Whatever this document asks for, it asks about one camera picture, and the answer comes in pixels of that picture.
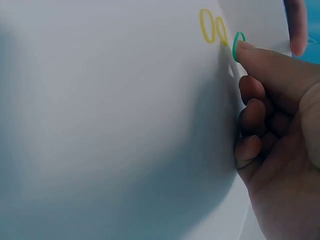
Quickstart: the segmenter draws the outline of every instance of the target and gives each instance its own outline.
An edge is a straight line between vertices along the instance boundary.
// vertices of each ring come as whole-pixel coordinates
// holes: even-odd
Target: white surface
[[[241,237],[239,240],[266,240],[259,227],[257,218],[251,205],[249,206],[245,224],[243,226]]]
[[[239,90],[202,8],[223,17],[214,0],[1,2],[0,239],[238,238]],[[279,25],[264,44],[288,41]]]

